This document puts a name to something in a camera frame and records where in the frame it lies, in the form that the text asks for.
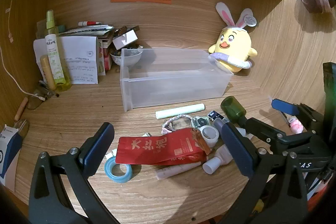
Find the red packet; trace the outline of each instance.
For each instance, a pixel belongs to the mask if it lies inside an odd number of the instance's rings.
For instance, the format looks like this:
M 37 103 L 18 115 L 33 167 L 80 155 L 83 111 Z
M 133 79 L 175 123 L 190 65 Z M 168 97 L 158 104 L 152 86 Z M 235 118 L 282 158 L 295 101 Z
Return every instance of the red packet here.
M 203 150 L 193 140 L 192 128 L 163 136 L 120 137 L 115 162 L 118 164 L 156 164 Z
M 153 165 L 179 165 L 179 164 L 192 164 L 198 161 L 207 161 L 207 155 L 204 151 L 197 152 L 191 155 L 176 157 L 170 160 L 164 160 L 161 162 L 157 162 Z

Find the wooden desk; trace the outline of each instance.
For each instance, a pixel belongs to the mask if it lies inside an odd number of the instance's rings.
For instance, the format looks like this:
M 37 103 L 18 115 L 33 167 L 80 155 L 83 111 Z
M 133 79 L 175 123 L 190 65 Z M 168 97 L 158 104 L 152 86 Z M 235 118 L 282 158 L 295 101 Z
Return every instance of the wooden desk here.
M 115 128 L 110 151 L 117 147 L 121 136 L 141 136 L 144 132 L 160 135 L 163 120 L 155 118 L 157 110 L 203 102 L 206 110 L 198 115 L 206 115 L 211 110 L 222 113 L 219 107 L 222 98 L 124 112 L 115 68 L 100 77 L 98 85 L 74 85 L 59 98 L 24 112 L 23 118 L 30 121 L 31 127 L 18 161 L 15 194 L 25 203 L 28 203 L 39 153 L 47 151 L 58 155 L 71 147 L 80 147 L 103 122 L 110 122 Z M 268 96 L 248 77 L 234 75 L 224 97 L 228 95 L 236 96 L 248 117 L 254 116 L 277 127 L 285 125 L 280 114 L 271 109 Z M 266 146 L 255 137 L 253 141 L 257 147 Z M 213 175 L 206 174 L 199 166 L 162 181 L 155 177 L 157 167 L 134 165 L 134 176 L 125 184 L 110 180 L 104 172 L 104 164 L 105 159 L 89 182 L 120 223 L 198 223 L 225 212 L 247 182 L 234 162 L 220 167 Z M 63 181 L 74 208 L 84 214 L 68 179 L 64 177 Z

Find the pink pen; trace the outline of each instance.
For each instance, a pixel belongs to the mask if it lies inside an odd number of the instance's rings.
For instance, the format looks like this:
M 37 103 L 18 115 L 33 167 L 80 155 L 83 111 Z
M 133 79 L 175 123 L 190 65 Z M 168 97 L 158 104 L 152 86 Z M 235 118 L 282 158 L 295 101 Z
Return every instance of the pink pen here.
M 99 25 L 101 22 L 95 22 L 95 21 L 80 21 L 78 22 L 78 26 L 93 26 L 93 25 Z

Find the spray bottle cap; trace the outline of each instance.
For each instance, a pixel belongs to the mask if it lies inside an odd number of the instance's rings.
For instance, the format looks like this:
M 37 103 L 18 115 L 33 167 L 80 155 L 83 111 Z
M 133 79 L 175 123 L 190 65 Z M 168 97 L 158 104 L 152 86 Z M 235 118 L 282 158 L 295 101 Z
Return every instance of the spray bottle cap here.
M 52 27 L 55 27 L 54 11 L 48 10 L 47 11 L 47 29 L 50 29 Z
M 218 167 L 220 167 L 222 164 L 222 161 L 218 157 L 213 157 L 211 160 L 208 160 L 206 163 L 202 165 L 203 170 L 211 175 L 213 172 L 217 170 Z

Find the screw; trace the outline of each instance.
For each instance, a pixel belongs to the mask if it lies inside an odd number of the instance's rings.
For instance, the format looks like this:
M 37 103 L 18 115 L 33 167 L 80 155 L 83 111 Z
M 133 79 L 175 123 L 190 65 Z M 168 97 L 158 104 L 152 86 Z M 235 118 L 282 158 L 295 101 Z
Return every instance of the screw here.
M 40 158 L 43 159 L 43 158 L 45 158 L 46 155 L 47 155 L 47 152 L 41 152 L 40 153 Z
M 295 159 L 297 157 L 295 152 L 290 152 L 289 155 L 291 156 L 292 159 Z
M 70 152 L 71 155 L 77 154 L 77 152 L 78 152 L 78 148 L 77 148 L 77 147 L 73 147 L 73 148 L 71 148 L 71 149 L 69 150 L 69 152 Z
M 265 155 L 267 153 L 267 150 L 265 148 L 261 147 L 261 148 L 258 148 L 258 153 L 260 155 Z

